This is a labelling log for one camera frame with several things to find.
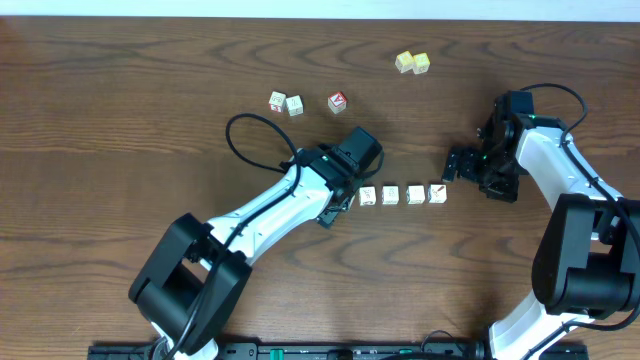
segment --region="wood grain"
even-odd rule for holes
[[[396,54],[427,51],[424,76]],[[454,144],[475,143],[492,100],[554,81],[591,107],[576,131],[606,181],[640,198],[640,26],[626,24],[153,18],[0,20],[0,358],[83,359],[96,341],[145,341],[128,287],[166,227],[253,198],[277,174],[227,148],[240,112],[268,115],[298,147],[359,125],[386,152],[372,184],[429,183]],[[273,90],[303,115],[267,110]],[[349,108],[334,116],[327,96]],[[569,96],[536,91],[572,122]],[[287,148],[238,123],[241,151]],[[408,341],[482,333],[529,291],[550,211],[525,178],[503,204],[456,182],[443,205],[356,207],[305,224],[257,264],[226,333],[264,341]],[[577,331],[592,359],[635,359],[640,326]]]

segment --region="wire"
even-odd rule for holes
[[[159,359],[160,356],[167,351],[167,338],[164,336],[160,336],[153,342],[151,345],[151,354],[149,356],[149,360]]]
[[[285,136],[286,136],[286,135],[284,134],[284,132],[283,132],[282,130],[280,130],[280,128],[278,128],[277,126],[275,126],[275,124],[273,124],[271,121],[269,121],[269,120],[267,120],[267,119],[265,119],[265,118],[263,118],[263,117],[261,117],[261,116],[254,115],[254,114],[240,114],[240,115],[236,115],[236,116],[234,116],[233,118],[231,118],[231,120],[229,120],[229,123],[227,123],[227,128],[226,128],[226,130],[225,130],[225,134],[224,134],[224,135],[225,135],[225,138],[227,139],[227,144],[229,145],[229,148],[231,148],[231,151],[233,151],[233,153],[234,153],[234,154],[236,154],[236,156],[237,156],[237,157],[239,157],[239,158],[240,158],[240,160],[242,160],[242,161],[244,161],[244,162],[246,162],[246,163],[248,163],[248,164],[251,164],[251,165],[253,165],[253,166],[259,167],[259,168],[261,168],[261,169],[271,170],[271,171],[275,171],[275,172],[279,172],[279,173],[284,174],[284,173],[285,173],[285,171],[284,171],[283,169],[279,169],[279,168],[271,167],[271,166],[267,166],[267,165],[262,165],[262,164],[260,164],[260,163],[255,162],[255,161],[252,161],[252,160],[247,159],[244,155],[240,154],[240,152],[238,151],[238,149],[236,149],[236,147],[235,147],[235,146],[233,146],[233,141],[231,141],[231,134],[230,134],[230,131],[229,131],[229,130],[231,130],[231,125],[230,125],[230,124],[232,124],[232,123],[233,123],[233,122],[235,122],[237,119],[239,119],[239,117],[238,117],[238,116],[241,116],[241,117],[250,117],[250,118],[253,118],[253,119],[256,119],[256,120],[262,121],[263,123],[265,123],[265,124],[267,124],[267,125],[271,126],[274,130],[276,130],[276,131],[278,132],[278,134],[280,134],[280,136],[282,136],[282,137],[285,137]]]
[[[384,150],[380,151],[380,155],[378,155],[378,167],[375,170],[371,170],[369,172],[366,172],[364,174],[362,174],[361,178],[366,179],[366,178],[370,178],[373,175],[377,174],[378,171],[380,171],[380,169],[382,169],[382,163],[384,162]]]
[[[231,125],[233,125],[234,122],[236,122],[237,120],[242,119],[242,118],[251,118],[251,119],[263,122],[263,123],[269,125],[273,130],[275,130],[278,133],[278,135],[280,135],[284,139],[284,141],[289,146],[289,149],[293,153],[293,163],[296,166],[296,177],[295,177],[295,179],[293,181],[293,184],[290,187],[288,187],[282,195],[278,196],[276,199],[274,199],[270,203],[266,204],[265,206],[261,207],[260,209],[255,211],[253,214],[248,216],[245,220],[240,222],[235,227],[235,229],[233,229],[233,231],[231,232],[231,234],[229,235],[227,240],[225,240],[224,244],[222,245],[222,249],[221,249],[221,251],[219,252],[219,255],[216,258],[216,262],[211,266],[211,270],[209,270],[209,274],[207,275],[207,278],[205,279],[204,286],[202,287],[202,290],[200,291],[200,293],[198,294],[198,296],[194,300],[195,304],[193,306],[193,310],[191,310],[191,314],[189,315],[189,320],[187,321],[187,323],[184,326],[184,329],[182,330],[182,335],[180,335],[180,338],[178,339],[178,341],[175,343],[175,345],[171,348],[171,350],[164,357],[164,360],[173,359],[173,357],[178,352],[178,350],[184,345],[184,342],[186,341],[187,337],[189,336],[189,333],[191,333],[191,331],[193,330],[193,327],[195,326],[194,325],[195,319],[196,319],[196,317],[198,317],[198,313],[200,312],[200,308],[202,307],[202,304],[204,303],[204,296],[202,294],[204,294],[206,292],[206,289],[211,287],[211,284],[213,283],[213,279],[215,278],[215,274],[218,271],[218,268],[220,267],[220,265],[229,256],[229,254],[227,254],[227,249],[229,249],[229,246],[231,245],[233,240],[236,238],[236,236],[238,236],[238,234],[240,234],[242,232],[242,230],[251,221],[253,221],[255,218],[257,218],[258,216],[262,215],[265,211],[271,209],[273,206],[275,206],[276,204],[278,204],[282,200],[284,200],[287,197],[289,197],[289,195],[293,194],[294,190],[298,187],[298,184],[300,183],[300,175],[302,173],[302,167],[300,166],[300,161],[299,161],[299,158],[298,158],[298,151],[296,150],[295,145],[293,144],[293,142],[291,141],[289,136],[287,136],[287,134],[285,134],[285,132],[282,131],[282,129],[280,129],[278,127],[278,125],[276,125],[272,121],[270,121],[270,120],[268,120],[268,119],[266,119],[266,118],[264,118],[262,116],[259,116],[259,115],[256,115],[256,114],[243,113],[243,114],[238,114],[238,115],[232,117],[231,119],[229,119],[229,122],[227,122],[227,128],[225,130],[225,136],[227,138],[227,143],[229,144],[229,147],[231,148],[231,151],[233,151],[233,153],[236,154],[240,159],[242,159],[243,161],[245,161],[245,162],[247,162],[247,163],[249,163],[251,165],[257,166],[259,168],[267,169],[267,170],[273,170],[273,171],[277,171],[277,172],[284,172],[284,171],[282,171],[280,169],[277,169],[277,168],[272,168],[272,167],[269,167],[269,166],[264,166],[264,165],[255,163],[255,162],[247,159],[246,157],[242,156],[242,154],[240,154],[238,152],[238,150],[236,150],[236,148],[231,143],[231,137],[230,137],[229,134],[230,134],[230,131],[231,131]]]
[[[429,335],[427,335],[424,338],[424,340],[422,340],[422,344],[420,345],[420,351],[424,352],[425,345],[427,345],[427,343],[429,343],[429,339],[435,334],[447,335],[448,337],[450,337],[453,340],[453,343],[458,348],[458,350],[460,350],[461,353],[464,353],[464,350],[460,347],[460,345],[458,345],[458,342],[456,341],[456,338],[454,338],[453,335],[449,334],[447,331],[444,331],[444,330],[434,330]]]
[[[620,220],[622,220],[627,231],[631,234],[631,237],[633,238],[633,241],[635,242],[635,245],[636,245],[636,249],[638,251],[638,258],[640,258],[640,235],[638,234],[638,230],[636,229],[636,227],[631,222],[631,219],[629,219],[629,216],[620,205],[620,201],[617,201],[616,199],[614,199],[613,196],[611,196],[611,194],[609,194],[609,192],[607,192],[599,184],[600,178],[591,176],[589,171],[587,171],[587,169],[585,169],[584,166],[582,166],[580,161],[578,161],[578,159],[575,157],[575,155],[569,148],[569,145],[571,144],[571,142],[567,141],[567,135],[571,130],[575,129],[578,125],[580,125],[582,121],[587,117],[587,114],[589,113],[589,107],[587,106],[587,103],[584,101],[582,96],[580,96],[580,94],[578,94],[574,90],[564,85],[559,85],[559,84],[553,84],[553,83],[535,84],[535,85],[526,86],[520,89],[520,91],[527,91],[531,89],[545,88],[545,87],[564,90],[569,94],[573,95],[576,99],[578,99],[578,101],[580,102],[580,105],[582,105],[582,115],[580,116],[578,121],[576,121],[573,125],[571,125],[570,127],[568,127],[562,132],[562,135],[560,136],[560,145],[564,150],[565,154],[567,154],[567,157],[569,157],[571,162],[573,162],[573,164],[576,166],[576,168],[578,168],[580,173],[587,179],[589,184],[593,186],[596,190],[598,190],[602,194],[602,196],[604,196],[604,198],[607,200],[610,206],[612,206],[615,209],[616,215],[618,215]],[[558,330],[556,330],[554,333],[548,336],[545,340],[543,340],[540,344],[530,349],[527,355],[525,356],[524,360],[529,359],[533,354],[542,350],[542,348],[544,348],[547,344],[553,341],[562,332],[568,333],[569,331],[571,331],[571,327],[581,327],[581,328],[597,330],[597,331],[617,331],[631,325],[638,318],[638,315],[640,315],[640,301],[636,303],[633,310],[631,311],[631,314],[629,314],[629,316],[626,319],[622,320],[618,324],[599,325],[599,324],[585,324],[577,321],[568,321],[564,323],[560,328],[558,328]]]

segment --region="small cube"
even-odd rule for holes
[[[400,192],[397,186],[382,187],[382,205],[397,205],[400,201]]]
[[[396,67],[401,73],[411,70],[413,68],[413,56],[411,56],[411,53],[405,51],[398,55],[396,57]]]
[[[269,107],[271,111],[283,112],[284,111],[284,99],[287,95],[274,91],[271,93],[271,99],[269,100]]]
[[[373,186],[360,188],[360,206],[376,204],[376,188]]]
[[[424,186],[411,185],[407,187],[407,204],[422,204],[424,198]]]
[[[429,185],[429,203],[442,204],[447,201],[446,185]]]
[[[329,108],[334,114],[341,112],[347,108],[347,98],[344,97],[343,93],[338,91],[337,93],[329,96]]]
[[[296,95],[294,97],[287,98],[287,109],[289,110],[290,116],[296,116],[302,114],[302,99],[300,95]]]
[[[427,53],[418,54],[413,57],[413,73],[418,75],[429,70],[429,65],[431,62],[429,61],[429,57]]]

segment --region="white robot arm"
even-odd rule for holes
[[[452,149],[443,180],[452,181],[457,173],[479,183],[487,197],[513,202],[518,176],[531,175],[553,210],[534,260],[533,290],[490,327],[482,356],[538,360],[577,326],[597,327],[585,324],[638,304],[638,251],[612,203],[622,202],[634,223],[640,206],[597,176],[560,119],[534,114],[530,92],[510,91],[495,105],[487,125],[478,129],[482,150]],[[590,241],[612,250],[590,253]]]
[[[277,128],[264,118],[242,116]],[[228,134],[227,127],[232,150],[255,165],[237,153]],[[378,156],[378,169],[365,172]],[[364,181],[380,169],[383,153],[373,136],[356,128],[340,145],[298,150],[294,159],[281,165],[284,177],[277,184],[239,209],[204,224],[191,214],[176,220],[145,263],[129,298],[166,340],[171,349],[166,358],[214,359],[218,347],[213,338],[231,315],[251,266],[308,220],[331,227],[338,214],[349,210]],[[209,271],[204,283],[183,259]]]

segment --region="white wall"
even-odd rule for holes
[[[640,22],[640,0],[0,0],[0,15]]]

